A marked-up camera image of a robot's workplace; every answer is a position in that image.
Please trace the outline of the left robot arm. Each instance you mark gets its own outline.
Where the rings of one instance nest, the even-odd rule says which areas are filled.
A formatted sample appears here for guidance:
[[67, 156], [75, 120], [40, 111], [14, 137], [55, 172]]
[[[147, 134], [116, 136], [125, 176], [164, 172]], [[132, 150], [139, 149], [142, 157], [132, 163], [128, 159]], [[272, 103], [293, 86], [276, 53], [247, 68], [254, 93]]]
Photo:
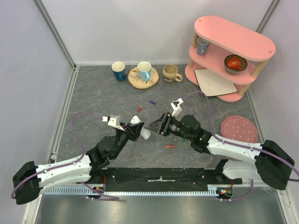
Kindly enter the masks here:
[[33, 161], [25, 163], [13, 176], [11, 197], [21, 205], [56, 187], [76, 182], [99, 183], [103, 177], [102, 168], [117, 158], [129, 140], [150, 137], [143, 125], [142, 122], [122, 123], [114, 136], [103, 137], [94, 148], [72, 159], [45, 165], [35, 165]]

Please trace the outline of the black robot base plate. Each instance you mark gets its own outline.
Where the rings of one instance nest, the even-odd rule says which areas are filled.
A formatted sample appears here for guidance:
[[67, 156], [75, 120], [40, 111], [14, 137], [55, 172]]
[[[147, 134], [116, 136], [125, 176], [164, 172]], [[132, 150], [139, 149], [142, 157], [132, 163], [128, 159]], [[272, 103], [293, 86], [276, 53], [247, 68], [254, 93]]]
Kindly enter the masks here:
[[88, 184], [106, 184], [109, 192], [207, 191], [208, 185], [242, 184], [217, 169], [205, 168], [107, 168]]

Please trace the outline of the white remote control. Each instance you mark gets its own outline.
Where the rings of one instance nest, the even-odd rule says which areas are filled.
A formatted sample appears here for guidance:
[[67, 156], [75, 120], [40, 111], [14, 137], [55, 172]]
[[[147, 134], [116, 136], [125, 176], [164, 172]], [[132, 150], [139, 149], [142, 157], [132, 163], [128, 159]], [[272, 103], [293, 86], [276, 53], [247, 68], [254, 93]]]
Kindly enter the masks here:
[[[132, 125], [137, 125], [137, 124], [142, 123], [142, 121], [140, 120], [140, 118], [139, 118], [137, 115], [135, 115], [135, 116], [132, 117], [130, 123], [131, 123]], [[145, 129], [145, 126], [143, 125], [143, 126], [142, 126], [142, 129], [141, 129], [141, 133], [140, 133], [140, 135], [141, 135], [145, 140], [147, 140], [147, 139], [150, 137], [151, 132], [150, 132], [149, 130]]]

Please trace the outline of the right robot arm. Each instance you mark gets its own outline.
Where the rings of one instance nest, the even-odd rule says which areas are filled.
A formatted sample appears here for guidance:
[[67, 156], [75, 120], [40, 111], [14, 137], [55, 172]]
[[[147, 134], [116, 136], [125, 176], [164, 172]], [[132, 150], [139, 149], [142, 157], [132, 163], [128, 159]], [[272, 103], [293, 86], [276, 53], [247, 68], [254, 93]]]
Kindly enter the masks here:
[[199, 153], [234, 158], [235, 162], [227, 161], [214, 171], [215, 180], [221, 184], [229, 179], [258, 179], [272, 188], [285, 190], [294, 168], [294, 160], [274, 141], [246, 143], [213, 135], [201, 128], [192, 115], [178, 121], [165, 112], [145, 128], [162, 136], [173, 134], [186, 139]]

